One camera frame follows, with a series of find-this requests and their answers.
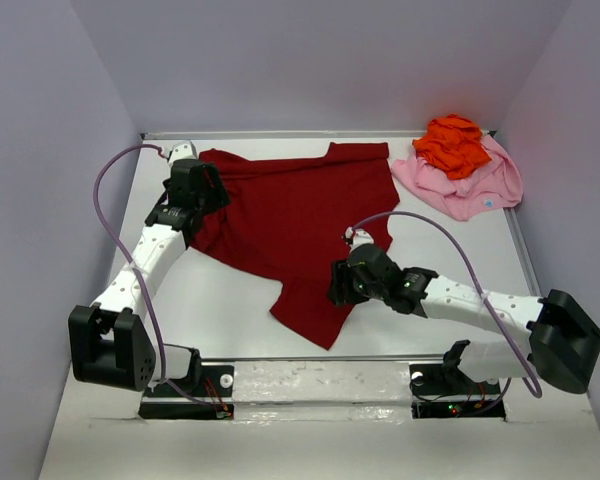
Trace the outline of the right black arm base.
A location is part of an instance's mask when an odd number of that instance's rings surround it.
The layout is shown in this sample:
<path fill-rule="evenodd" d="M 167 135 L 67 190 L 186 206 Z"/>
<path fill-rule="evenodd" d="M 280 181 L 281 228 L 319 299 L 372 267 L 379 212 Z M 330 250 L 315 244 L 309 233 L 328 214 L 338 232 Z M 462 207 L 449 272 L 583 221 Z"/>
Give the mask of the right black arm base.
<path fill-rule="evenodd" d="M 417 420 L 506 418 L 498 384 L 476 383 L 438 363 L 411 365 L 409 389 L 412 417 Z"/>

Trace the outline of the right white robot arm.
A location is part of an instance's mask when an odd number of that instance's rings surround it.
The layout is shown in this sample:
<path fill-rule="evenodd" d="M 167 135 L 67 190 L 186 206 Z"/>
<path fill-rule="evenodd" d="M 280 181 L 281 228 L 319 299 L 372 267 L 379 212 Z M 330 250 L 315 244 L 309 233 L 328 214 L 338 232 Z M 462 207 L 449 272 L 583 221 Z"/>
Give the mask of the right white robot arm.
<path fill-rule="evenodd" d="M 584 394 L 600 354 L 600 328 L 564 291 L 545 297 L 480 292 L 433 270 L 402 268 L 373 243 L 332 263 L 328 298 L 336 306 L 378 300 L 400 314 L 498 335 L 491 342 L 458 340 L 443 356 L 446 369 L 475 383 L 526 378 Z"/>

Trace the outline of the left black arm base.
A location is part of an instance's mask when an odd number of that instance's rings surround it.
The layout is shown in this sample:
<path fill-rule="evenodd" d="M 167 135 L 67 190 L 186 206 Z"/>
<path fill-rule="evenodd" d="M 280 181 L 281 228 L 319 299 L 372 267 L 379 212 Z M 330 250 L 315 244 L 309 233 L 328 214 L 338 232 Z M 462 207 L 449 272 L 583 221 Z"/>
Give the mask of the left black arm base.
<path fill-rule="evenodd" d="M 138 415 L 145 420 L 231 421 L 234 419 L 235 367 L 231 363 L 203 363 L 199 382 L 173 380 L 172 385 L 147 389 Z"/>

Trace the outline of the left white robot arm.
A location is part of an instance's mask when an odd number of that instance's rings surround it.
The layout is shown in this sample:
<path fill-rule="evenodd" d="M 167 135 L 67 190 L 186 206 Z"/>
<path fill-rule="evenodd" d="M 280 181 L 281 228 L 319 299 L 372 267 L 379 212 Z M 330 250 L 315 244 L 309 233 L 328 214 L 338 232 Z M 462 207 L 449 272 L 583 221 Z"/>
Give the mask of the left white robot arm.
<path fill-rule="evenodd" d="M 172 162 L 164 191 L 147 215 L 133 250 L 107 288 L 69 315 L 73 374 L 84 383 L 142 391 L 170 379 L 167 347 L 153 299 L 167 273 L 191 246 L 206 216 L 230 203 L 217 167 L 196 158 Z"/>

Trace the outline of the dark red t shirt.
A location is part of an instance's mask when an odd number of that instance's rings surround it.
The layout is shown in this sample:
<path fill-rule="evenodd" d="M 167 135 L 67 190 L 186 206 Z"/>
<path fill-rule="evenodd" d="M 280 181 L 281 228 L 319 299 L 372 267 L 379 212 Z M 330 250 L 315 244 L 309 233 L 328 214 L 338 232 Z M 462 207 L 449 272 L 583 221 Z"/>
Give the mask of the dark red t shirt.
<path fill-rule="evenodd" d="M 230 203 L 204 219 L 196 250 L 238 270 L 277 280 L 271 314 L 285 327 L 332 347 L 351 312 L 327 298 L 331 265 L 349 251 L 346 229 L 399 203 L 385 143 L 329 145 L 318 158 L 248 160 L 211 149 Z"/>

